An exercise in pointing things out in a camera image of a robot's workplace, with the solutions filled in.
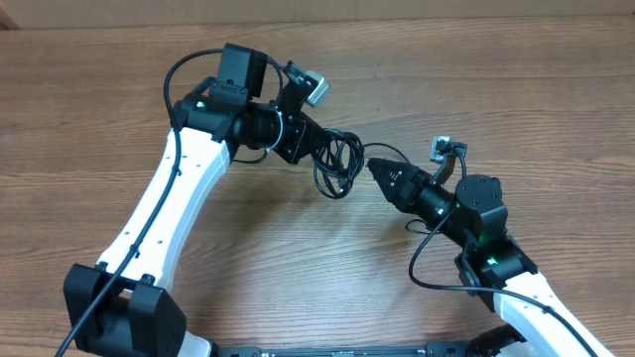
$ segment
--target wooden table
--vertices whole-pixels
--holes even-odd
[[[0,355],[54,353],[69,329],[66,272],[95,263],[161,158],[166,71],[225,42],[321,72],[333,91],[310,115],[425,170],[434,135],[468,143],[469,172],[502,180],[508,227],[561,300],[613,353],[635,356],[632,17],[0,33]],[[217,63],[186,65],[174,98]],[[273,73],[266,84],[268,99]],[[225,346],[419,344],[502,324],[478,298],[409,281],[422,240],[404,230],[411,218],[366,170],[333,201],[310,159],[232,165],[174,297],[193,333]],[[458,284],[458,252],[438,237],[417,274]]]

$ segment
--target black cable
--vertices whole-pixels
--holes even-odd
[[[524,295],[514,293],[514,292],[509,292],[502,289],[494,289],[494,288],[486,288],[486,287],[443,286],[443,285],[424,283],[418,280],[417,278],[415,278],[414,268],[415,268],[415,263],[417,262],[417,258],[419,258],[419,255],[424,250],[428,242],[430,242],[430,240],[435,236],[435,234],[437,234],[437,232],[439,232],[439,230],[444,226],[444,224],[447,222],[449,217],[450,217],[450,214],[447,214],[444,217],[444,219],[442,219],[442,221],[435,228],[433,228],[433,230],[430,233],[428,233],[428,236],[426,237],[426,239],[424,239],[424,241],[421,243],[419,248],[417,248],[417,251],[413,255],[413,258],[410,260],[410,265],[408,266],[408,275],[410,277],[410,280],[413,281],[413,283],[415,283],[416,285],[422,288],[432,289],[432,290],[441,290],[441,291],[450,291],[450,292],[480,292],[480,293],[502,294],[502,295],[506,295],[512,298],[517,298],[524,302],[530,303],[536,307],[539,307],[544,313],[548,313],[551,316],[553,316],[556,320],[558,320],[573,335],[573,337],[575,337],[575,339],[582,345],[582,347],[586,350],[586,352],[591,357],[597,357],[597,354],[595,354],[591,346],[588,345],[588,343],[575,330],[575,328],[564,317],[562,317],[557,312],[555,312],[551,306],[545,305],[530,297],[525,297]],[[465,246],[463,247],[463,254],[465,253],[465,247],[467,247],[467,244],[465,244]]]
[[[368,148],[371,146],[381,146],[384,148],[388,148],[388,149],[392,149],[395,153],[399,154],[399,156],[404,159],[404,161],[409,164],[410,160],[408,160],[408,158],[406,158],[406,156],[404,155],[404,153],[402,153],[401,151],[399,151],[397,148],[395,148],[392,145],[388,145],[388,144],[384,144],[384,143],[368,143],[368,144],[364,144],[364,148]]]
[[[265,161],[265,159],[267,159],[267,156],[269,155],[269,151],[268,150],[264,150],[264,153],[262,154],[262,156],[256,160],[237,160],[234,159],[234,163],[240,163],[240,164],[249,164],[249,165],[254,165],[254,164],[260,164],[263,161]]]
[[[365,148],[381,146],[395,151],[406,162],[410,160],[397,148],[384,143],[368,143],[362,145],[357,135],[342,132],[337,129],[324,129],[329,140],[320,148],[312,152],[314,159],[314,182],[317,190],[328,198],[339,199],[346,197],[353,188],[355,178],[364,168]],[[343,156],[348,148],[348,161],[344,163]],[[322,175],[324,186],[319,182],[318,172]],[[337,188],[331,181],[337,180]]]
[[[164,93],[164,99],[166,102],[166,107],[168,108],[168,114],[170,116],[170,122],[173,125],[176,123],[176,121],[174,118],[172,103],[170,102],[170,81],[172,80],[172,76],[174,75],[175,71],[177,71],[177,69],[188,60],[191,60],[200,56],[204,56],[204,55],[219,54],[219,53],[222,53],[222,50],[205,50],[205,51],[200,51],[200,52],[188,55],[180,59],[178,62],[176,62],[172,66],[172,68],[170,68],[170,70],[168,71],[168,74],[166,74],[166,80],[164,82],[164,87],[163,87],[163,93]],[[161,211],[163,204],[166,202],[166,199],[168,198],[168,195],[170,194],[170,190],[172,189],[172,186],[174,185],[177,176],[180,174],[179,165],[181,163],[181,134],[180,134],[181,128],[174,128],[174,132],[175,132],[175,147],[176,147],[175,162],[172,166],[172,171],[170,172],[168,183],[166,183],[166,187],[164,188],[163,193],[161,193],[161,197],[159,197],[159,200],[157,201],[155,208],[152,210],[152,213],[150,213],[150,216],[148,217],[148,220],[144,224],[143,228],[141,229],[141,232],[139,232],[137,239],[135,239],[135,242],[130,245],[130,250],[128,251],[128,254],[123,259],[123,261],[121,262],[117,270],[112,274],[112,276],[110,277],[106,285],[103,286],[103,288],[99,291],[99,294],[97,294],[97,296],[92,300],[90,305],[83,312],[83,314],[81,315],[77,323],[72,327],[72,329],[68,333],[68,336],[63,341],[60,348],[58,349],[58,352],[56,353],[56,357],[62,357],[64,355],[64,353],[70,346],[70,343],[76,338],[77,334],[79,333],[81,328],[84,326],[84,324],[88,320],[88,317],[94,313],[94,311],[97,309],[97,306],[101,304],[105,296],[112,289],[117,279],[121,276],[123,271],[126,269],[126,267],[130,263],[132,258],[137,254],[137,252],[139,251],[139,246],[141,245],[141,243],[143,243],[143,240],[146,237],[146,234],[148,234],[148,231],[152,227],[152,224],[157,218],[157,215],[159,215],[159,212]]]

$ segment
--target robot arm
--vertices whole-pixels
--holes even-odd
[[[240,145],[273,150],[296,164],[306,155],[319,160],[332,140],[302,112],[305,102],[317,106],[327,95],[323,77],[304,73],[292,62],[282,68],[265,54],[230,44],[204,53],[219,52],[217,78],[206,78],[174,107],[166,91],[174,129],[124,229],[95,268],[74,265],[68,272],[63,291],[73,332],[58,355],[73,337],[78,349],[103,356],[209,356],[212,345],[186,332],[186,317],[169,295],[179,256],[204,200]],[[171,69],[166,88],[186,59]],[[259,104],[252,98],[260,96],[267,63],[279,74],[281,91],[275,101]],[[289,79],[284,89],[281,69]],[[350,178],[345,170],[342,174]],[[341,181],[340,188],[343,184],[352,181]],[[327,186],[335,190],[329,181]],[[154,221],[149,218],[153,212]],[[141,233],[149,222],[149,229]],[[121,296],[124,291],[131,292],[130,297]]]
[[[279,75],[282,70],[289,82],[282,88],[280,75],[281,91],[276,100],[259,104],[252,98],[260,95],[267,63]],[[187,332],[186,317],[169,295],[179,256],[205,198],[241,145],[274,151],[289,164],[311,155],[316,162],[316,183],[320,170],[329,192],[318,186],[322,193],[341,198],[350,191],[364,160],[359,139],[352,133],[323,129],[302,112],[304,103],[319,105],[328,89],[323,77],[303,72],[292,62],[282,68],[253,50],[229,44],[222,50],[218,77],[206,78],[170,107],[174,130],[168,135],[155,176],[124,229],[95,268],[74,265],[64,280],[70,322],[77,327],[78,321],[84,321],[74,336],[78,349],[102,356],[224,357],[215,345]],[[182,142],[179,173],[145,239],[135,247],[135,239],[164,195],[166,183],[174,177],[178,138]],[[331,146],[337,146],[337,153],[330,151]],[[341,161],[344,146],[351,150],[346,166],[335,159]],[[454,160],[462,159],[465,151],[464,144],[437,137],[431,159],[441,167],[434,175],[410,164],[381,159],[368,162],[388,201],[403,212],[419,215],[431,226],[438,225],[441,233],[463,248],[455,259],[463,284],[511,324],[494,331],[495,338],[488,333],[469,345],[453,344],[451,349],[465,347],[465,355],[473,356],[583,356],[582,339],[597,355],[610,356],[556,298],[536,265],[507,234],[507,209],[498,179],[464,175],[455,193],[443,188]],[[117,276],[115,272],[133,251],[131,247],[137,254]],[[545,314],[544,308],[504,295],[501,290],[550,306],[581,338],[573,337],[571,330]],[[124,291],[131,295],[121,296]],[[102,292],[105,298],[97,301]],[[97,308],[84,313],[90,305]],[[432,355],[443,345],[431,343],[413,353],[419,356],[428,351]]]
[[[477,338],[471,347],[475,353],[587,356],[589,352],[581,344],[585,341],[596,355],[612,356],[560,302],[536,264],[508,234],[500,180],[468,176],[464,166],[466,151],[465,144],[452,142],[449,137],[435,137],[431,160],[441,167],[434,175],[411,164],[384,159],[368,161],[369,170],[389,202],[402,212],[420,216],[429,227],[436,226],[413,258],[411,279],[424,288],[478,295],[511,325],[495,336]],[[455,193],[450,193],[444,183],[452,174],[456,158],[461,159],[463,175]],[[465,287],[426,284],[413,275],[418,254],[437,230],[462,248],[454,262]]]

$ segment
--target black bracket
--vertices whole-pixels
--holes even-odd
[[[79,264],[70,268],[63,283],[63,295],[71,325],[77,324],[111,276]],[[124,290],[132,291],[130,297],[122,295]],[[118,278],[108,296],[88,317],[75,344],[79,350],[99,356],[174,357],[179,354],[186,330],[186,316],[168,292]]]

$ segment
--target wood grain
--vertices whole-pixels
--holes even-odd
[[[0,33],[0,355],[54,353],[67,270],[94,264],[160,159],[165,72],[228,41],[329,78],[329,100],[308,109],[324,127],[394,144],[426,170],[434,135],[468,143],[469,171],[501,178],[509,229],[562,301],[615,355],[635,356],[632,17]],[[174,97],[216,65],[184,66]],[[310,160],[233,165],[174,296],[193,333],[225,346],[403,345],[501,324],[479,299],[410,283],[422,237],[409,219],[368,171],[332,201]],[[417,274],[457,284],[457,253],[435,239]]]

